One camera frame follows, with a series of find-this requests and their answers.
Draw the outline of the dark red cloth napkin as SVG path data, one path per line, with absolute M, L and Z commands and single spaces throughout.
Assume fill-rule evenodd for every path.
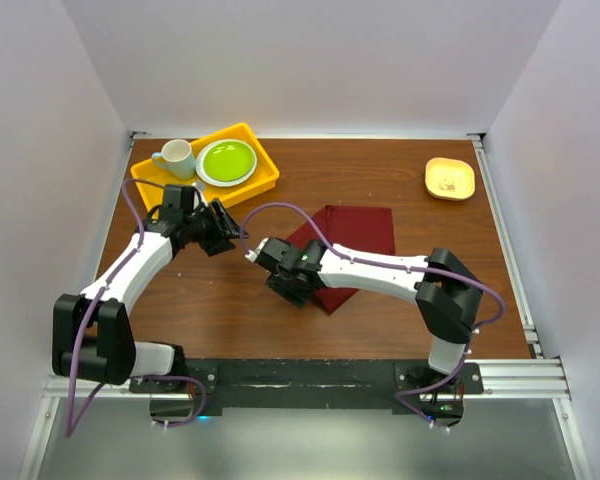
M 326 205 L 312 216 L 312 220 L 332 244 L 383 255 L 396 253 L 391 209 Z M 298 248 L 305 247 L 313 239 L 319 237 L 308 222 L 287 237 L 287 241 Z M 352 288 L 322 289 L 313 299 L 327 314 L 332 314 L 357 291 Z

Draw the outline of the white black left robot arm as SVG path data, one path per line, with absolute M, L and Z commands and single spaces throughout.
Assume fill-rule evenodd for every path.
M 235 249 L 240 227 L 217 199 L 206 201 L 190 185 L 168 184 L 161 203 L 138 221 L 119 258 L 79 294 L 63 294 L 53 307 L 52 370 L 59 376 L 120 385 L 151 376 L 165 392 L 187 380 L 181 347 L 137 342 L 130 314 L 153 278 L 189 244 L 207 256 Z

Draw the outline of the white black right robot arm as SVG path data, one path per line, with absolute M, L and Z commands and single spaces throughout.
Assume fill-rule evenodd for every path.
M 397 257 L 331 247 L 311 240 L 298 248 L 265 238 L 246 258 L 269 272 L 266 285 L 302 307 L 324 289 L 356 289 L 399 298 L 417 306 L 432 336 L 425 369 L 428 386 L 449 392 L 461 380 L 458 364 L 470 342 L 482 300 L 477 279 L 450 251 Z

